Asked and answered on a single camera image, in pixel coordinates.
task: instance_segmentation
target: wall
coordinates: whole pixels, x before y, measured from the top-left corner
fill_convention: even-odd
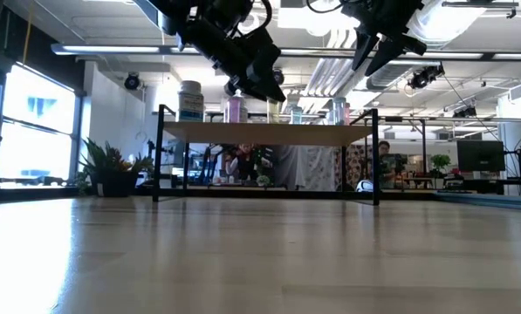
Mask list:
[[[84,88],[87,97],[82,138],[89,137],[100,145],[108,141],[119,148],[125,158],[130,154],[145,154],[146,104],[99,72],[93,62],[86,63]]]

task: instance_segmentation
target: laminate floor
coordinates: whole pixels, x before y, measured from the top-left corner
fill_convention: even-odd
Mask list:
[[[521,211],[444,202],[0,205],[0,313],[521,313]]]

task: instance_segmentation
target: monitor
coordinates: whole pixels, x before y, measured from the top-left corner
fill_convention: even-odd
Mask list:
[[[504,171],[504,144],[495,140],[459,140],[460,171]]]

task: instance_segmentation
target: wooden tabletop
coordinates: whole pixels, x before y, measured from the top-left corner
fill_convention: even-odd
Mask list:
[[[165,122],[166,132],[190,143],[342,147],[371,133],[370,126]]]

